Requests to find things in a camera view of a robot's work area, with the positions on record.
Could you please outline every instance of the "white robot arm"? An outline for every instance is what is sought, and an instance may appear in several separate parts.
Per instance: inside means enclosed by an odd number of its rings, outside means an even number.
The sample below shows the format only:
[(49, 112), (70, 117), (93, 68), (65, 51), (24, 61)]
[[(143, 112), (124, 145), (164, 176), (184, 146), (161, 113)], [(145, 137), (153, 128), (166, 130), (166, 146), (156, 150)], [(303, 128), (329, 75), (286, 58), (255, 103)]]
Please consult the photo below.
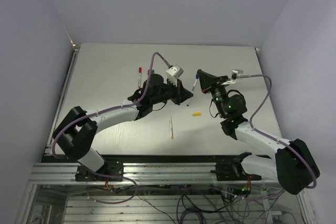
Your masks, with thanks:
[[(144, 99), (136, 105), (132, 104), (143, 95), (147, 81), (143, 84), (143, 88), (136, 90), (127, 100), (118, 104), (116, 109), (106, 113), (100, 114), (99, 111), (84, 111), (79, 106), (74, 107), (53, 134), (66, 156), (85, 165), (93, 172), (110, 174), (108, 164), (103, 157), (91, 148), (95, 134), (116, 124), (143, 118), (152, 112), (154, 104), (171, 100), (180, 105), (192, 97), (193, 94), (184, 89), (182, 82), (178, 79), (183, 73), (179, 66), (170, 66), (166, 72), (167, 84), (164, 83), (162, 76), (152, 74)], [(201, 70), (197, 74), (202, 92), (212, 94), (212, 100), (216, 104), (219, 116), (225, 119), (220, 123), (224, 133), (262, 150), (269, 157), (242, 153), (235, 158), (232, 164), (232, 170), (237, 176), (256, 174), (278, 180), (281, 186), (291, 194), (297, 194), (312, 182), (312, 176), (307, 170), (307, 165), (311, 168), (315, 177), (319, 177), (320, 172), (316, 163), (302, 140), (289, 141), (260, 130), (257, 132), (248, 120), (242, 116), (247, 111), (244, 96), (237, 90), (228, 92), (225, 90), (226, 85), (235, 82), (240, 74), (239, 71), (234, 71), (231, 78), (228, 76), (216, 77)], [(232, 91), (237, 94), (229, 96)], [(96, 114), (96, 116), (79, 121), (61, 134), (63, 128), (71, 122), (89, 114)], [(297, 159), (289, 148), (295, 149), (303, 157), (306, 165)]]
[(257, 174), (271, 178), (279, 181), (291, 194), (298, 194), (309, 187), (310, 183), (316, 182), (320, 172), (306, 144), (300, 139), (289, 141), (254, 128), (252, 123), (243, 117), (247, 111), (244, 96), (238, 90), (226, 92), (227, 85), (233, 84), (239, 77), (242, 78), (242, 71), (234, 70), (231, 78), (213, 76), (201, 70), (197, 71), (197, 74), (202, 92), (211, 93), (219, 116), (224, 118), (220, 123), (224, 133), (262, 150), (269, 157), (242, 153), (235, 158), (233, 164), (237, 175)]

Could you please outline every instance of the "purple cable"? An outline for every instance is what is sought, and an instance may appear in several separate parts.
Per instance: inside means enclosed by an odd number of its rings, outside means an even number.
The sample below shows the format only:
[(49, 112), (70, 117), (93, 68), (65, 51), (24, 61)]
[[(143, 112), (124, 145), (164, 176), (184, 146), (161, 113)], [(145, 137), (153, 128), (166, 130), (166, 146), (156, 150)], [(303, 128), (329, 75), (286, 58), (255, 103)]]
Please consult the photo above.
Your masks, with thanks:
[[(170, 67), (171, 65), (168, 63), (168, 61), (163, 58), (163, 56), (161, 54), (159, 54), (158, 52), (155, 52), (152, 56), (152, 59), (151, 59), (151, 64), (150, 64), (150, 68), (149, 68), (149, 74), (148, 74), (148, 78), (147, 78), (147, 83), (146, 83), (146, 87), (141, 95), (141, 97), (136, 101), (136, 102), (133, 102), (132, 104), (127, 104), (124, 106), (124, 108), (127, 108), (127, 107), (131, 107), (131, 106), (134, 106), (134, 105), (137, 105), (138, 103), (140, 103), (142, 101), (142, 99), (145, 97), (146, 93), (147, 93), (147, 90), (148, 90), (148, 87), (149, 87), (149, 83), (150, 83), (150, 80), (151, 80), (151, 76), (152, 76), (152, 68), (153, 68), (153, 64), (154, 64), (154, 57), (158, 55), (163, 61), (164, 63)], [(115, 110), (115, 109), (119, 109), (121, 108), (121, 106), (113, 106), (113, 107), (110, 107), (110, 108), (107, 108), (107, 109), (104, 109), (104, 110), (101, 110), (98, 112), (98, 114), (103, 114), (103, 113), (106, 113), (106, 112), (109, 112), (109, 111), (112, 111), (112, 110)], [(52, 145), (52, 148), (51, 148), (51, 152), (54, 156), (54, 158), (64, 158), (64, 156), (59, 156), (56, 154), (55, 152), (55, 147), (56, 147), (56, 144), (57, 144), (57, 141), (59, 140), (60, 136), (66, 132), (67, 129), (69, 129), (71, 126), (73, 126), (74, 124), (77, 124), (78, 122), (84, 120), (84, 119), (87, 119), (87, 118), (90, 118), (92, 116), (95, 116), (96, 113), (92, 113), (92, 114), (88, 114), (88, 115), (85, 115), (85, 116), (82, 116), (81, 118), (78, 118), (74, 121), (72, 121), (71, 123), (69, 123), (67, 126), (65, 126), (58, 134), (57, 136), (55, 137), (54, 139), (54, 142), (53, 142), (53, 145)], [(134, 183), (135, 185), (135, 192), (134, 194), (128, 198), (128, 199), (125, 199), (125, 200), (122, 200), (122, 201), (118, 201), (118, 202), (107, 202), (107, 201), (102, 201), (102, 200), (95, 200), (93, 199), (91, 196), (90, 196), (90, 193), (89, 193), (89, 190), (87, 191), (87, 195), (89, 197), (89, 199), (91, 200), (94, 200), (95, 202), (99, 202), (99, 203), (103, 203), (103, 204), (120, 204), (120, 203), (124, 203), (126, 201), (129, 201), (131, 200), (132, 198), (134, 198), (137, 193), (138, 193), (138, 185), (137, 183), (130, 179), (130, 178), (126, 178), (126, 177), (120, 177), (120, 176), (112, 176), (112, 175), (105, 175), (105, 174), (100, 174), (100, 173), (96, 173), (94, 171), (92, 171), (91, 169), (87, 168), (85, 165), (81, 164), (82, 166), (84, 166), (90, 173), (94, 174), (94, 175), (97, 175), (97, 176), (100, 176), (100, 177), (105, 177), (105, 178), (122, 178), (122, 179), (126, 179), (132, 183)]]
[(241, 75), (241, 76), (239, 76), (239, 78), (251, 78), (251, 77), (264, 77), (264, 78), (267, 78), (268, 81), (269, 81), (269, 88), (267, 90), (267, 94), (266, 94), (264, 100), (262, 101), (262, 103), (260, 104), (260, 106), (256, 109), (256, 111), (250, 117), (250, 126), (251, 126), (251, 128), (254, 131), (258, 132), (259, 134), (261, 134), (261, 135), (263, 135), (265, 137), (268, 137), (269, 139), (272, 139), (275, 142), (278, 142), (278, 143), (282, 144), (287, 149), (289, 149), (291, 152), (293, 152), (301, 160), (301, 162), (305, 165), (305, 167), (307, 168), (307, 170), (309, 171), (309, 173), (310, 173), (310, 175), (312, 177), (313, 185), (312, 186), (307, 186), (307, 188), (310, 188), (310, 189), (315, 188), (316, 185), (317, 185), (315, 173), (313, 172), (313, 170), (311, 169), (311, 167), (309, 166), (309, 164), (305, 161), (305, 159), (297, 151), (295, 151), (291, 146), (289, 146), (288, 144), (284, 143), (281, 140), (278, 141), (275, 137), (273, 137), (273, 136), (271, 136), (271, 135), (269, 135), (269, 134), (267, 134), (265, 132), (262, 132), (262, 131), (260, 131), (259, 129), (257, 129), (257, 128), (255, 128), (253, 126), (252, 120), (253, 120), (254, 116), (259, 112), (259, 110), (265, 104), (267, 98), (269, 97), (269, 94), (270, 94), (271, 89), (272, 89), (272, 80), (271, 80), (270, 76), (267, 76), (265, 74), (254, 74), (254, 75), (251, 75), (251, 76), (248, 76), (248, 75)]

